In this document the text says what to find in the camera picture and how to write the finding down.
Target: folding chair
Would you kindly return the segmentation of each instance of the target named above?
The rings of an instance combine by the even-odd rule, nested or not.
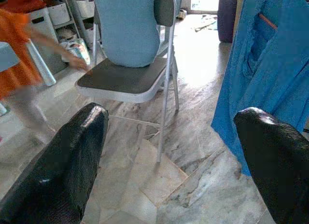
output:
[[[155,124],[141,120],[122,118],[135,123],[151,125],[160,128],[157,162],[161,161],[164,128],[166,121],[168,91],[175,93],[176,110],[179,110],[177,65],[174,57],[173,37],[176,21],[176,0],[154,0],[154,14],[158,25],[169,28],[169,44],[167,58],[156,57],[154,62],[143,68],[128,68],[113,64],[109,59],[103,60],[92,69],[92,75],[86,74],[75,86],[84,95],[94,98],[105,98],[122,102],[143,103],[151,100],[159,89],[164,90],[161,123]],[[96,12],[94,21],[93,61],[97,61],[97,29],[100,23]],[[169,88],[169,76],[172,69],[173,88]]]

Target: blurry person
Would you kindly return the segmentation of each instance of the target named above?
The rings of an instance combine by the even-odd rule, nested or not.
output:
[[[63,55],[72,68],[87,70],[87,65],[83,59],[75,57],[53,39],[31,28],[26,14],[14,14],[0,9],[0,42],[7,42],[19,57],[16,66],[0,72],[0,100],[5,100],[23,125],[37,139],[47,144],[55,130],[48,125],[35,101],[36,87],[42,84],[42,78],[28,55],[26,43],[29,39]]]

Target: hand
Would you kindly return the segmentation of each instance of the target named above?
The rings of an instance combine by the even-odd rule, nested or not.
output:
[[[88,66],[83,59],[76,57],[74,55],[69,55],[67,59],[70,62],[70,67],[88,71]]]

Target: gray chair seat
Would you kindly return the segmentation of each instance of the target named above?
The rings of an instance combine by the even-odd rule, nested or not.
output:
[[[96,65],[92,75],[86,74],[76,83],[81,94],[117,101],[141,103],[154,97],[163,82],[167,59],[157,57],[142,68],[113,64],[105,59]]]

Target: floor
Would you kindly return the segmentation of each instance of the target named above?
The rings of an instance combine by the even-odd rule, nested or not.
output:
[[[189,15],[176,26],[180,111],[171,93],[161,164],[157,129],[111,118],[84,224],[274,223],[252,179],[239,175],[239,163],[210,127],[231,45],[220,43],[216,31],[196,33],[200,19]],[[38,95],[56,129],[93,101],[74,88],[81,76],[64,70]],[[144,104],[95,102],[110,114],[158,122],[162,92]],[[0,136],[1,199],[44,146],[12,112],[0,118]]]

